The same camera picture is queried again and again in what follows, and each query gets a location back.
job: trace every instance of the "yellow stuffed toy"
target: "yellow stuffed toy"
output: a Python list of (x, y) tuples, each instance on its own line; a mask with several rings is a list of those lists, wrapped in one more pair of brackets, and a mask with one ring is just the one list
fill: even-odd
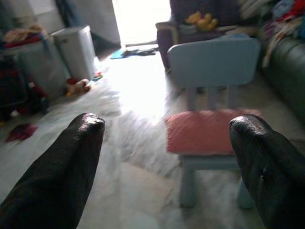
[(204, 18), (202, 18), (199, 11), (189, 16), (185, 22), (188, 24), (197, 24), (200, 31), (210, 31), (218, 24), (218, 20), (216, 18), (213, 19), (210, 13), (207, 13)]

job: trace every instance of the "pink cushion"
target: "pink cushion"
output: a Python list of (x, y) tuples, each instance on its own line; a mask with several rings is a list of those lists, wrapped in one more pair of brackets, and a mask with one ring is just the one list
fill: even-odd
[(229, 122), (257, 110), (183, 112), (166, 119), (167, 151), (183, 155), (231, 155)]

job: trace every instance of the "light blue chair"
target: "light blue chair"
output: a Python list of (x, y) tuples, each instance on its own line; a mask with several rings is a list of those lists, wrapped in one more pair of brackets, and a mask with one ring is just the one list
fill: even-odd
[[(228, 108), (237, 108), (238, 86), (253, 80), (259, 52), (258, 40), (245, 35), (224, 36), (220, 39), (173, 46), (168, 51), (173, 80), (178, 86), (186, 88), (188, 111), (196, 111), (197, 87), (207, 88), (209, 110), (216, 110), (217, 88), (223, 86), (227, 87)], [(233, 153), (223, 155), (215, 152), (209, 156), (205, 156), (204, 153), (192, 155), (192, 152), (172, 153), (179, 154), (182, 162), (180, 188), (182, 207), (192, 207), (196, 203), (196, 170), (239, 170)], [(238, 204), (242, 208), (252, 207), (251, 198), (243, 182), (240, 185)]]

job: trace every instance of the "green sofa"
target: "green sofa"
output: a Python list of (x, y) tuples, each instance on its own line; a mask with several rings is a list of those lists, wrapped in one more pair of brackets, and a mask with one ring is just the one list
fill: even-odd
[(284, 38), (263, 73), (305, 126), (305, 42)]

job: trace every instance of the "purple armchair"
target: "purple armchair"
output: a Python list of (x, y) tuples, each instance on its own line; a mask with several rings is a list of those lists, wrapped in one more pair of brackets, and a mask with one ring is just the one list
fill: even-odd
[(205, 15), (212, 14), (220, 22), (220, 26), (237, 25), (240, 21), (237, 0), (170, 0), (171, 18), (159, 22), (157, 27), (157, 40), (160, 54), (165, 69), (170, 69), (167, 51), (175, 44), (205, 41), (222, 36), (225, 31), (213, 30), (182, 35), (179, 33), (178, 24), (198, 10)]

